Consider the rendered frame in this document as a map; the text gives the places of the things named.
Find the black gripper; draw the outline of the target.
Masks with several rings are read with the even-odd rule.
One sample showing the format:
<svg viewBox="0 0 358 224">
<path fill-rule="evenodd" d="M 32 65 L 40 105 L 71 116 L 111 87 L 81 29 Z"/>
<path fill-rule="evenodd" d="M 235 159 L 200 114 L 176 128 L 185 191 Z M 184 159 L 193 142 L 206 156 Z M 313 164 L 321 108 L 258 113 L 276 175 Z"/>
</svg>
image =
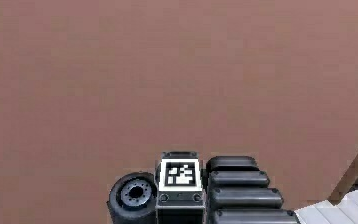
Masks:
<svg viewBox="0 0 358 224">
<path fill-rule="evenodd" d="M 151 173 L 133 172 L 121 177 L 107 201 L 112 224 L 156 224 L 156 196 Z"/>
</svg>

